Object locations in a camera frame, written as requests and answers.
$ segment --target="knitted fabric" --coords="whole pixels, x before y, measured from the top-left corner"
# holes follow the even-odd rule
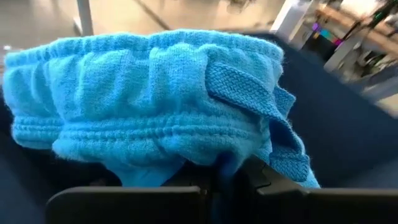
[[[8,54],[2,87],[18,144],[103,163],[124,186],[159,186],[185,161],[229,153],[229,173],[255,154],[318,187],[286,120],[282,59],[270,42],[213,31],[67,38]]]

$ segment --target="elastic waistband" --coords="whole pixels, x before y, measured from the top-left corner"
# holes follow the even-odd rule
[[[282,60],[284,56],[282,49],[273,43],[240,34],[227,34],[207,30],[173,30],[150,36],[123,33],[60,39],[46,46],[10,53],[6,57],[6,65],[12,67],[26,65],[48,61],[52,58],[84,55],[90,52],[112,50],[148,51],[154,47],[167,48],[177,43],[187,43],[196,46],[215,44],[221,47],[258,52],[276,61]]]

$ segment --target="blue knitted garment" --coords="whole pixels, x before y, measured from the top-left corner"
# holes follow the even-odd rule
[[[100,162],[124,186],[160,186],[185,161],[228,153],[230,174],[256,155],[318,187],[286,120],[282,59],[270,42],[215,31],[67,38],[8,54],[2,87],[18,144]]]

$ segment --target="knitted strap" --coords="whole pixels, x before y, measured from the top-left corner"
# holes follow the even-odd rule
[[[294,181],[307,179],[310,166],[308,156],[303,153],[303,144],[277,109],[272,90],[267,89],[264,82],[233,67],[216,63],[208,68],[206,88],[211,96],[269,120],[272,142],[269,165]]]

